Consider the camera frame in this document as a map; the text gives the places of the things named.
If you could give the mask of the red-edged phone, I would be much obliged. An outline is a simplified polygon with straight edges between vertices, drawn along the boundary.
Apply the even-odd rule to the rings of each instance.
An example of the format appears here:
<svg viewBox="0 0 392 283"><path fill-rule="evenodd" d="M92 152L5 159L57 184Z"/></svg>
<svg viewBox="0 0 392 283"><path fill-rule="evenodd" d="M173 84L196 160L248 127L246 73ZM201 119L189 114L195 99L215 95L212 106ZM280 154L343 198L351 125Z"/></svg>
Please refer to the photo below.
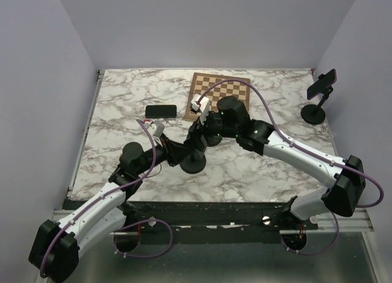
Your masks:
<svg viewBox="0 0 392 283"><path fill-rule="evenodd" d="M326 74L321 74L317 81L315 81L310 87L307 89L307 100L311 100L319 93L323 93L329 87L332 87L336 82L336 69L331 69Z"/></svg>

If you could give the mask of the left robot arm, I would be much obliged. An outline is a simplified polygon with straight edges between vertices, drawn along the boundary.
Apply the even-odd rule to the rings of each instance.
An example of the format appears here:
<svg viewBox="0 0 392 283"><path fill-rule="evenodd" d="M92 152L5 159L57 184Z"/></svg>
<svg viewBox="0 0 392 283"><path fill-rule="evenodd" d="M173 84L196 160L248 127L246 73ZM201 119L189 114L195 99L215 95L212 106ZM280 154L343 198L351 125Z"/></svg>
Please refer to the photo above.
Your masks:
<svg viewBox="0 0 392 283"><path fill-rule="evenodd" d="M29 262L39 269L42 278L64 282L88 247L114 230L128 231L135 226L135 214L125 204L153 168L162 162L176 166L194 151L166 136L147 151L137 142L126 144L119 165L95 196L60 221L46 220L40 225Z"/></svg>

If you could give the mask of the black smartphone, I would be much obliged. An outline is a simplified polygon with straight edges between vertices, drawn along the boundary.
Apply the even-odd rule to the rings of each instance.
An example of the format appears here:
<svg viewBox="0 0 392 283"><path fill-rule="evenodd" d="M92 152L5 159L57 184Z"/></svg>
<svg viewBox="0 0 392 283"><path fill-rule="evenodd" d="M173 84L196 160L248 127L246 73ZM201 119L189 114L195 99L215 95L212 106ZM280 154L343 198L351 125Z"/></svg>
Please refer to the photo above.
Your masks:
<svg viewBox="0 0 392 283"><path fill-rule="evenodd" d="M145 108L145 117L148 119L176 118L176 116L176 105L147 105Z"/></svg>

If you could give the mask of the black phone stand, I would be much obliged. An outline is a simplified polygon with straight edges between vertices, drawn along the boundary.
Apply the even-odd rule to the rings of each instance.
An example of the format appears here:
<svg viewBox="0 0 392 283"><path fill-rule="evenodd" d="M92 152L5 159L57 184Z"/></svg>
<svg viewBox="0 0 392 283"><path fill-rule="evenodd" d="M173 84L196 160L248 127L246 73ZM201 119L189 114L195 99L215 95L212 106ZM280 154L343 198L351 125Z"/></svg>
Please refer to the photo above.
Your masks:
<svg viewBox="0 0 392 283"><path fill-rule="evenodd" d="M207 147L217 146L221 141L222 141L222 137L219 137L219 136L207 136L206 137Z"/></svg>
<svg viewBox="0 0 392 283"><path fill-rule="evenodd" d="M206 157L204 154L193 153L187 156L179 165L185 173L197 174L205 168Z"/></svg>
<svg viewBox="0 0 392 283"><path fill-rule="evenodd" d="M329 98L332 92L333 92L333 87L330 86L329 88L324 90L324 92L322 92L323 96L317 105L315 104L305 105L301 109L302 119L308 124L312 124L314 126L323 123L326 118L326 113L322 108L322 105L326 102L326 100Z"/></svg>

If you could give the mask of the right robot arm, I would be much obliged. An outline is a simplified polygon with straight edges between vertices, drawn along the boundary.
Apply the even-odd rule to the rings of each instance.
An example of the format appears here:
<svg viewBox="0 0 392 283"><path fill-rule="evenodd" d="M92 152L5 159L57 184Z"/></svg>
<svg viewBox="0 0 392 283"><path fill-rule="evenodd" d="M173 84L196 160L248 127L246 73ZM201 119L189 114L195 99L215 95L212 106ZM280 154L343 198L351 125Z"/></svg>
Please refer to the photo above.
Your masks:
<svg viewBox="0 0 392 283"><path fill-rule="evenodd" d="M278 132L265 121L251 119L245 105L234 96L220 99L217 112L210 109L209 99L199 94L193 96L189 107L199 114L196 127L210 145L233 138L242 149L281 160L323 185L323 189L289 200L282 213L287 228L297 228L310 217L327 212L353 215L366 185L359 158L327 155Z"/></svg>

